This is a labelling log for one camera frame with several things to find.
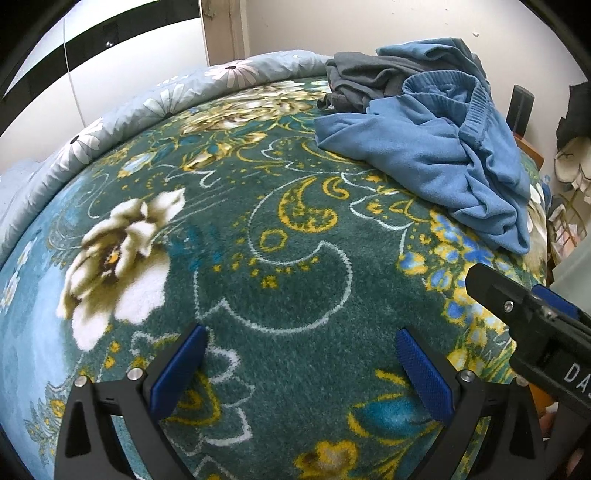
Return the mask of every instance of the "blue finger pad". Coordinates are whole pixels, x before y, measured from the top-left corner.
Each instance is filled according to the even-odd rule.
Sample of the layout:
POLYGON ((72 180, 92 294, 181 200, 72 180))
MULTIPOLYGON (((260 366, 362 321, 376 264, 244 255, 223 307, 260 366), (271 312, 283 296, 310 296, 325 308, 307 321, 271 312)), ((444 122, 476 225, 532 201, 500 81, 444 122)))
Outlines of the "blue finger pad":
POLYGON ((396 334, 398 361, 434 420, 448 424, 454 413, 452 391, 408 330, 396 334))
POLYGON ((549 288, 544 287, 538 283, 537 285, 533 286, 531 292, 544 300, 552 308, 564 313, 566 316, 571 317, 574 320, 579 319, 579 311, 577 307, 562 298, 557 293, 554 293, 549 288))
POLYGON ((199 368, 207 347, 207 330, 197 325, 164 368, 150 393, 150 416, 154 420, 170 417, 183 392, 199 368))

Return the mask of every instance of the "green floral blanket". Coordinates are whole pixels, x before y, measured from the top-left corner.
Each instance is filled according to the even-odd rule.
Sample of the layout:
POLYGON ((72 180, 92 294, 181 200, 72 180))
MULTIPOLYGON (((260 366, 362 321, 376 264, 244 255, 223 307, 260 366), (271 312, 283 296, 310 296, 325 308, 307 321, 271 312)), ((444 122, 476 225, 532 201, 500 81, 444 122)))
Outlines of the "green floral blanket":
POLYGON ((396 360, 405 325, 458 369, 511 379, 507 329, 464 280, 484 262, 543 281, 535 165, 522 159, 532 250, 492 252, 393 179, 318 149, 325 91, 279 82, 166 118, 30 226, 0 273, 0 423, 36 479, 53 478, 73 379, 144 367, 191 322, 207 326, 206 359, 161 425, 200 480, 405 479, 440 428, 396 360))

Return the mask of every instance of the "gray clothing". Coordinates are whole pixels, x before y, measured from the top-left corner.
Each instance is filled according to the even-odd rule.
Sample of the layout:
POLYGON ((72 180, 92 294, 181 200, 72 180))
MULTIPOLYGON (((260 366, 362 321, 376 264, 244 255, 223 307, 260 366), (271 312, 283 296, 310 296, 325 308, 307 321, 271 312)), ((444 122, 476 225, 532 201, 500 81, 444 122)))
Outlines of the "gray clothing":
POLYGON ((318 108, 325 110, 332 105, 337 112, 365 113, 371 100, 400 95, 404 80, 432 70, 457 70, 457 67, 444 60, 336 53, 326 63, 332 93, 318 101, 318 108))

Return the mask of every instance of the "wooden furniture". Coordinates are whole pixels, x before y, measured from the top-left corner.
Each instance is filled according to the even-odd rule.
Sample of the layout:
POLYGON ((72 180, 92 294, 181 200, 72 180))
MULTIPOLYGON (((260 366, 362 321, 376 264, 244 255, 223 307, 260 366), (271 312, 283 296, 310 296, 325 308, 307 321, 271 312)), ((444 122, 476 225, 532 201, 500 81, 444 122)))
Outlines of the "wooden furniture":
POLYGON ((515 142, 520 150, 530 156, 538 167, 538 171, 540 171, 540 168, 542 168, 542 165, 544 164, 544 157, 523 137, 520 137, 517 134, 513 134, 513 136, 515 137, 515 142))

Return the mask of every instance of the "blue sweater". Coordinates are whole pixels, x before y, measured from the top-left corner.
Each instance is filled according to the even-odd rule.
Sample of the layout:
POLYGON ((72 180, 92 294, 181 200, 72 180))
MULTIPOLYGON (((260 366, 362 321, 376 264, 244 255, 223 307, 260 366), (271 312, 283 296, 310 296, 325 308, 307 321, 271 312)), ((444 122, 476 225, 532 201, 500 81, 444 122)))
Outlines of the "blue sweater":
POLYGON ((402 95, 370 102, 367 114, 334 113, 315 127, 320 148, 386 172, 492 248, 529 251, 530 180, 511 130, 474 76, 419 73, 402 95))
POLYGON ((474 75, 480 80, 486 91, 491 92, 480 59, 470 51, 468 45, 461 38, 432 38, 431 40, 412 41, 400 45, 380 47, 376 50, 376 53, 378 55, 404 57, 419 61, 443 60, 455 65, 458 70, 474 75))

